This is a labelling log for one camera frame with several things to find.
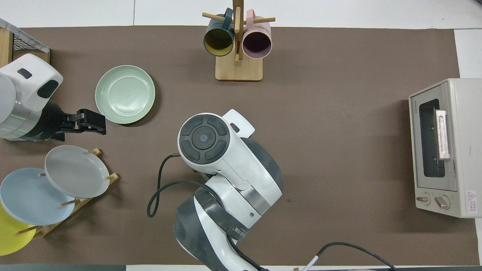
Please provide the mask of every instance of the brown paper mat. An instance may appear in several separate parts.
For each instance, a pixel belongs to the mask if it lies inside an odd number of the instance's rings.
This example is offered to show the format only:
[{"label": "brown paper mat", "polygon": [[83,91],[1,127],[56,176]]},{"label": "brown paper mat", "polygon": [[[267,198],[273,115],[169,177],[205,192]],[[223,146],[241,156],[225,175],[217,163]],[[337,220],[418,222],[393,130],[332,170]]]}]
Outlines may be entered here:
[{"label": "brown paper mat", "polygon": [[[326,243],[363,246],[396,265],[478,265],[473,219],[415,208],[408,95],[458,77],[452,30],[273,28],[261,82],[219,82],[205,52],[205,27],[33,28],[64,76],[53,96],[67,113],[97,110],[100,77],[139,66],[156,86],[138,123],[107,123],[107,135],[67,135],[65,144],[101,148],[121,179],[46,237],[0,263],[199,264],[172,233],[176,207],[194,191],[169,188],[154,218],[146,204],[162,159],[177,152],[187,118],[235,108],[256,128],[284,176],[284,194],[239,247],[262,265],[304,265]],[[63,143],[0,140],[0,179],[43,167]],[[180,158],[164,183],[201,177]],[[347,247],[320,265],[377,265]]]}]

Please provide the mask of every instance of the toaster oven door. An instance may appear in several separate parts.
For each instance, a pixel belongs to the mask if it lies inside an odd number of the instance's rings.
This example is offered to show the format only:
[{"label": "toaster oven door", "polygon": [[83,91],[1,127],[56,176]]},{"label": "toaster oven door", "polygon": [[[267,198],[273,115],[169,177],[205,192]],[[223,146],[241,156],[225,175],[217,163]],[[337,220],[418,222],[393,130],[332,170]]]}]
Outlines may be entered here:
[{"label": "toaster oven door", "polygon": [[457,191],[448,83],[419,93],[410,102],[417,186]]}]

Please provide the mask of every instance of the black button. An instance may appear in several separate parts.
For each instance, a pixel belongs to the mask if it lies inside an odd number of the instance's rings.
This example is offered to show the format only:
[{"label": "black button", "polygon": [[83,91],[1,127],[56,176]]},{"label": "black button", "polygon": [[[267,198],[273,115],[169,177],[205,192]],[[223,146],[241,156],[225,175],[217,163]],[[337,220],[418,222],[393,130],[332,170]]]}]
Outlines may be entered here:
[{"label": "black button", "polygon": [[30,77],[32,77],[32,74],[24,69],[24,68],[21,68],[20,70],[17,71],[20,75],[22,75],[25,79],[29,79]]},{"label": "black button", "polygon": [[208,118],[208,123],[216,128],[218,135],[224,136],[227,134],[226,128],[224,128],[224,123],[218,118]]},{"label": "black button", "polygon": [[199,124],[202,124],[202,116],[197,116],[190,119],[186,124],[184,124],[184,126],[182,126],[181,135],[183,136],[190,135],[192,129],[194,129],[194,127],[198,126]]},{"label": "black button", "polygon": [[39,90],[37,90],[37,95],[46,99],[50,98],[50,96],[52,96],[52,93],[54,93],[58,86],[59,82],[55,80],[49,80],[43,86],[41,86]]},{"label": "black button", "polygon": [[200,126],[192,133],[192,144],[198,149],[209,149],[216,141],[216,133],[211,127]]},{"label": "black button", "polygon": [[218,157],[219,155],[221,155],[225,147],[226,147],[226,141],[219,140],[216,146],[212,150],[206,152],[206,160],[212,160]]},{"label": "black button", "polygon": [[236,126],[236,124],[231,123],[231,127],[233,127],[233,130],[237,133],[240,131],[240,129]]},{"label": "black button", "polygon": [[189,140],[184,140],[181,142],[181,147],[184,150],[184,154],[191,157],[194,160],[199,160],[201,153],[191,147]]}]

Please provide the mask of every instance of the toaster oven window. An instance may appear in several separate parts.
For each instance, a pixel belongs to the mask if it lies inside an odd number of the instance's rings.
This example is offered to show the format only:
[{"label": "toaster oven window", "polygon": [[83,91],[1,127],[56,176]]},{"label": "toaster oven window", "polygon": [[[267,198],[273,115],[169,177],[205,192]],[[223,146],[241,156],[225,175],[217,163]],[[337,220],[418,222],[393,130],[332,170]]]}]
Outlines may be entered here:
[{"label": "toaster oven window", "polygon": [[420,133],[422,136],[423,173],[426,177],[445,176],[443,161],[438,159],[437,126],[435,110],[440,109],[439,100],[434,99],[419,107]]}]

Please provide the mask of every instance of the black cable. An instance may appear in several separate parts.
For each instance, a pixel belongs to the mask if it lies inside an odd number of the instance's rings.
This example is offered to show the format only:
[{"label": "black cable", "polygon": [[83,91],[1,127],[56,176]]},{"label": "black cable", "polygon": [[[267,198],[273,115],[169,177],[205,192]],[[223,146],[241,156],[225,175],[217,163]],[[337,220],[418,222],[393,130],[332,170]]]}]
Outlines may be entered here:
[{"label": "black cable", "polygon": [[383,262],[384,264],[388,265],[390,267],[391,270],[395,271],[397,270],[393,265],[391,265],[389,262],[387,262],[386,260],[384,260],[382,257],[376,255],[375,253],[371,252],[371,251],[368,251],[360,246],[357,246],[357,245],[354,245],[354,244],[349,244],[349,243],[344,243],[344,242],[333,242],[333,243],[329,243],[329,244],[326,244],[324,247],[322,247],[320,249],[320,251],[318,252],[318,254],[316,256],[318,256],[318,258],[320,257],[320,255],[323,253],[323,251],[325,251],[328,247],[330,246],[333,246],[333,245],[346,245],[346,246],[349,246],[349,247],[353,247],[353,248],[356,248],[358,250],[361,250],[365,253],[367,253],[368,255],[370,256],[373,256],[375,257],[376,259],[378,259],[379,261]]},{"label": "black cable", "polygon": [[229,244],[231,245],[231,247],[234,249],[234,251],[236,251],[236,253],[245,261],[247,261],[249,264],[251,264],[254,268],[256,268],[256,270],[267,270],[267,269],[264,269],[262,268],[261,266],[259,266],[259,264],[257,264],[255,261],[251,260],[248,256],[246,256],[237,246],[236,244],[234,243],[234,241],[226,235],[226,238],[228,239],[228,242]]},{"label": "black cable", "polygon": [[151,209],[151,206],[152,206],[152,203],[154,202],[154,200],[158,201],[159,200],[159,196],[161,194],[162,191],[164,191],[166,188],[168,187],[171,187],[173,185],[176,185],[176,184],[181,184],[181,183],[188,183],[188,184],[193,184],[193,185],[197,185],[203,189],[206,189],[215,199],[216,201],[219,203],[219,205],[221,205],[221,207],[224,208],[224,205],[223,203],[221,202],[221,198],[216,194],[216,192],[210,188],[209,186],[205,185],[205,184],[202,184],[202,183],[198,183],[197,181],[193,181],[193,180],[177,180],[177,181],[174,181],[174,182],[171,182],[171,183],[168,183],[166,185],[164,185],[163,187],[159,188],[155,193],[154,195],[152,195],[151,199],[149,200],[149,203],[147,204],[147,216],[148,217],[154,217],[155,213],[154,214],[151,214],[150,213],[150,209]]},{"label": "black cable", "polygon": [[[161,166],[159,167],[159,174],[157,175],[157,189],[159,190],[161,188],[161,174],[162,174],[162,168],[166,164],[167,160],[170,158],[174,157],[172,154],[164,158],[164,161],[162,161]],[[157,213],[157,208],[159,207],[159,195],[157,194],[156,196],[156,205],[154,206],[154,211],[151,213],[151,207],[152,207],[152,202],[149,202],[149,205],[147,206],[147,216],[148,217],[154,217]]]}]

